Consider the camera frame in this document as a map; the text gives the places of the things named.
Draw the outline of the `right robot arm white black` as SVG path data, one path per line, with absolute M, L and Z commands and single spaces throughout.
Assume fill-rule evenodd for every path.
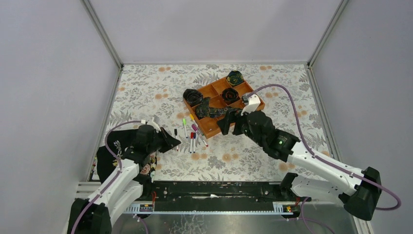
M 368 167 L 352 168 L 332 158 L 317 159 L 298 137 L 275 128 L 272 120 L 262 111 L 241 115 L 240 111 L 228 111 L 217 122 L 223 135 L 227 135 L 234 123 L 234 135 L 246 135 L 274 159 L 291 162 L 310 170 L 342 190 L 339 198 L 344 209 L 362 220 L 372 220 L 382 189 L 380 173 Z

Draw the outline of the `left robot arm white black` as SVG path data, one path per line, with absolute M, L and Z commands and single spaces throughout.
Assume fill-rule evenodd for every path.
M 137 124 L 137 129 L 130 130 L 113 127 L 105 136 L 105 149 L 117 166 L 91 195 L 75 199 L 67 233 L 110 234 L 114 223 L 135 200 L 152 193 L 157 153 L 175 149 L 181 141 L 153 120 Z

